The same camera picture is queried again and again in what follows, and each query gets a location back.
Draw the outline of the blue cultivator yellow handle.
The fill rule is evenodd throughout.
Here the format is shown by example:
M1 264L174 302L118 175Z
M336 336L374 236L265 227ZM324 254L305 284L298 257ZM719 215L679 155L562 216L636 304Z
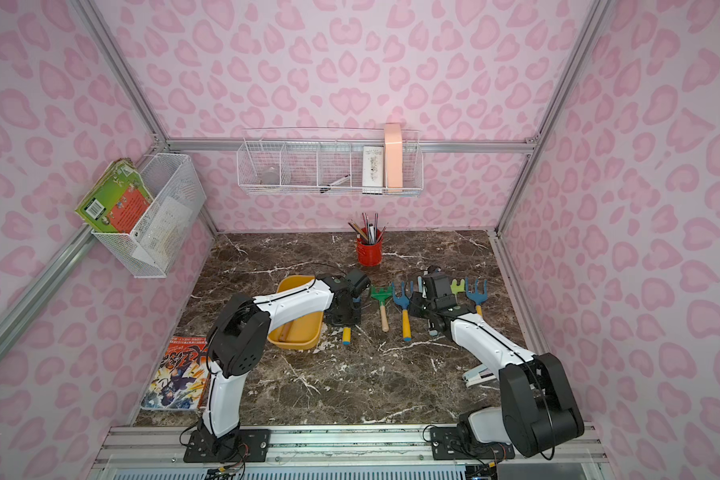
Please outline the blue cultivator yellow handle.
M393 301L402 312L402 335L405 342L412 341L412 330L409 316L409 284L406 282L393 283Z

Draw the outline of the dark green hand rake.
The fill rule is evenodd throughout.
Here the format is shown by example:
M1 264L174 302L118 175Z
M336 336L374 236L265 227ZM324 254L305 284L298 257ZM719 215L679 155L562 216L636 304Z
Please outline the dark green hand rake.
M372 286L370 289L371 298L378 302L379 312L380 312L380 317L381 317L381 327L382 327L383 332L388 332L390 330L388 317L387 317L387 311L386 311L386 304L387 304L388 300L392 297L393 291L394 291L394 289L392 286L386 286L386 287Z

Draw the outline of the teal cultivator yellow handle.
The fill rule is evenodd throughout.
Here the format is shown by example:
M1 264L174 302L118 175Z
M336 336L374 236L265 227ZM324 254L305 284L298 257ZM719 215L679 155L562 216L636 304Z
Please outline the teal cultivator yellow handle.
M482 307L489 298L488 280L475 279L473 282L470 282L469 279L466 278L465 282L466 297L474 303L476 313L483 316Z

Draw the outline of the yellow plastic storage box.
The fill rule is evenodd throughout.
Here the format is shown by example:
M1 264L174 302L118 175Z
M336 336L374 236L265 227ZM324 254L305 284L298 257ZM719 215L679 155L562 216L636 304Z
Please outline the yellow plastic storage box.
M297 287L306 286L313 279L313 276L304 275L286 277L278 285L277 292L282 293ZM293 325L287 342L280 343L278 341L278 337L283 326L270 332L267 337L268 341L272 345L283 350L299 351L312 349L319 343L323 326L322 312L304 315L293 320L292 323Z

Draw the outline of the light green hand rake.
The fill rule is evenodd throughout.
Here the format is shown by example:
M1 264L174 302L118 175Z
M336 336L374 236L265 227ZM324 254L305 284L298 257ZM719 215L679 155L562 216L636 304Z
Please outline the light green hand rake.
M466 291L466 285L467 282L465 279L453 279L451 282L451 292L454 295L458 295L459 293L464 293Z

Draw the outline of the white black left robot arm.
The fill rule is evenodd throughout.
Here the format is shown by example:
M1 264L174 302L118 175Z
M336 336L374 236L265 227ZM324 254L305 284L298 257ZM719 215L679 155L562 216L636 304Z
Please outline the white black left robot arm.
M357 323L359 299L371 281L354 269L343 277L318 275L270 295L232 295L207 336L210 387L200 431L212 440L237 435L246 378L261 360L269 334L293 321L322 313L344 327Z

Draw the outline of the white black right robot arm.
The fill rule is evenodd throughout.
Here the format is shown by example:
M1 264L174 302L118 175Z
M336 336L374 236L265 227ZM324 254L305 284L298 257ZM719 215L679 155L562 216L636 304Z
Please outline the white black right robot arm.
M411 301L415 316L477 358L498 380L500 405L463 414L457 424L462 450L476 458L493 446L511 446L526 458L550 460L556 447L581 437L585 422L561 361L536 354L505 337L462 306L451 278L435 267Z

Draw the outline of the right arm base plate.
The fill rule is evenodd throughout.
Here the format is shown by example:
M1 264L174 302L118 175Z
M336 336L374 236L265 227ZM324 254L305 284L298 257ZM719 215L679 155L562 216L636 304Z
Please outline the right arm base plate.
M478 441L466 426L428 425L422 439L432 450L435 460L480 460L502 462L516 457L511 444Z

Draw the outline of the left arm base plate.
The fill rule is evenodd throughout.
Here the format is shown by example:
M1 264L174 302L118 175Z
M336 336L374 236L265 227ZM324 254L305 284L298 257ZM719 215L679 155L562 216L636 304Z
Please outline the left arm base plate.
M272 431L269 429L234 429L216 438L204 426L189 437L184 463L236 464L241 461L266 461Z

